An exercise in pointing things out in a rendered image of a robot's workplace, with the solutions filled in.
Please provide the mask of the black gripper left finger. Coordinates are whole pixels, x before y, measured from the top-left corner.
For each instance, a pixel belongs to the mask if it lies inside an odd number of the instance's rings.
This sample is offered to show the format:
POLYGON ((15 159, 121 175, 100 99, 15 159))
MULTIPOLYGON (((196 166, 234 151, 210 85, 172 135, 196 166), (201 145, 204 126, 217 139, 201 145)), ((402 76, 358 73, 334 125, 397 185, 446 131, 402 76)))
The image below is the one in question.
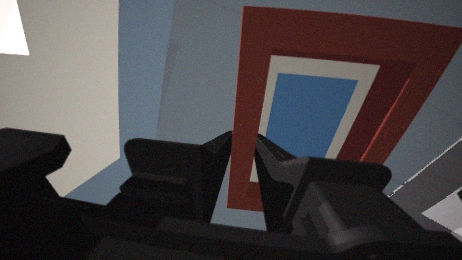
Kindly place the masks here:
POLYGON ((134 138, 124 151, 131 174, 146 172, 189 179, 193 185, 196 220, 211 221, 231 155, 232 133, 202 145, 134 138))

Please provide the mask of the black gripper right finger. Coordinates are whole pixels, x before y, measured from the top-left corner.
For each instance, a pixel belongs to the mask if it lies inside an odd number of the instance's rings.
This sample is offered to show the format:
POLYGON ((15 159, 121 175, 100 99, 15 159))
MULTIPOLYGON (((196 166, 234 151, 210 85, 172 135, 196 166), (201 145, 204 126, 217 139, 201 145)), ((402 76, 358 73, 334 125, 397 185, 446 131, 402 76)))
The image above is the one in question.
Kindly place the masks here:
POLYGON ((286 233, 313 181, 378 187, 392 173, 387 166, 334 158, 297 158, 258 133, 254 152, 266 231, 286 233))

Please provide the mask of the red picture frame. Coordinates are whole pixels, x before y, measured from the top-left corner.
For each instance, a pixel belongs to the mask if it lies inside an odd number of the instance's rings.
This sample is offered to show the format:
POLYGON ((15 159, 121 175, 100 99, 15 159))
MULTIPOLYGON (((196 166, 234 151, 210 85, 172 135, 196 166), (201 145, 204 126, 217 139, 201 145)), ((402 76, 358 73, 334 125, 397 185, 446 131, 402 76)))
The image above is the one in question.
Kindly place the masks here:
POLYGON ((383 164, 462 27, 243 6, 227 207, 263 212, 258 133, 300 157, 383 164))

